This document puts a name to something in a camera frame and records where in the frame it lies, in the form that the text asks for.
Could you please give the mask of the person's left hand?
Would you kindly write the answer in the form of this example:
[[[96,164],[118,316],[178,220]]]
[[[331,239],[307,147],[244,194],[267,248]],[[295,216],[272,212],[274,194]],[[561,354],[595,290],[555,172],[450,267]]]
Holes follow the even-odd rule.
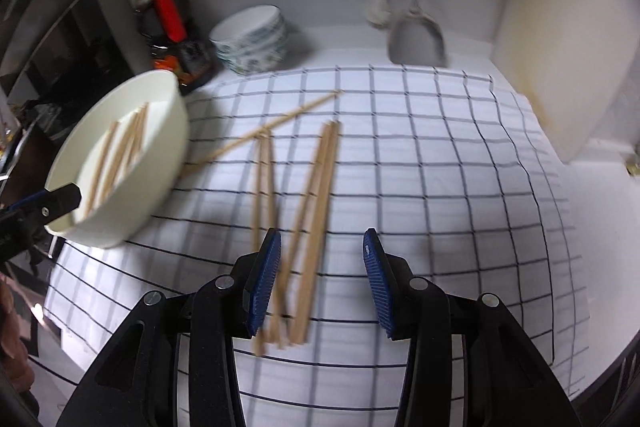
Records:
[[[28,365],[28,351],[21,340],[13,297],[4,281],[1,281],[1,365],[16,392],[30,390],[35,373]]]

